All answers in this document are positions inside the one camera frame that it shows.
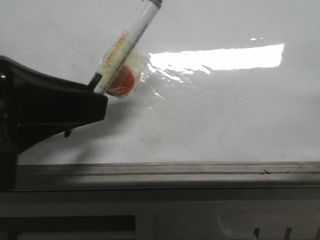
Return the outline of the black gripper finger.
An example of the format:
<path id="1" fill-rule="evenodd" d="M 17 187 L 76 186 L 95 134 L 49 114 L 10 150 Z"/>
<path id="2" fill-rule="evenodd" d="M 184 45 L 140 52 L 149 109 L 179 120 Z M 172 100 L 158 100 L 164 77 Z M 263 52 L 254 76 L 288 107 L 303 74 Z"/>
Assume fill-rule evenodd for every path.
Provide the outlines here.
<path id="1" fill-rule="evenodd" d="M 108 98 L 88 85 L 0 57 L 0 190 L 14 189 L 18 156 L 56 134 L 102 121 Z"/>

